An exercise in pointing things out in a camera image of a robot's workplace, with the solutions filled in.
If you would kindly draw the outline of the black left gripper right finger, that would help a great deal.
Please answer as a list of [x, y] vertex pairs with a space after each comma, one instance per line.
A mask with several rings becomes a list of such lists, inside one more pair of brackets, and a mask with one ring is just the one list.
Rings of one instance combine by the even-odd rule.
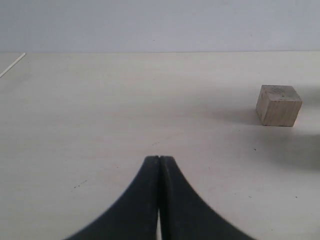
[[158, 209], [163, 240], [251, 240], [192, 188], [172, 156], [160, 157]]

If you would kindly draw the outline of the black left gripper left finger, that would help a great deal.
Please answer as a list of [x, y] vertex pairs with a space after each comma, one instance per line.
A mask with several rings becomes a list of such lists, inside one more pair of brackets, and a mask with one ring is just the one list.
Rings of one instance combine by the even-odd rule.
[[160, 158], [147, 156], [137, 175], [111, 207], [69, 240], [155, 240]]

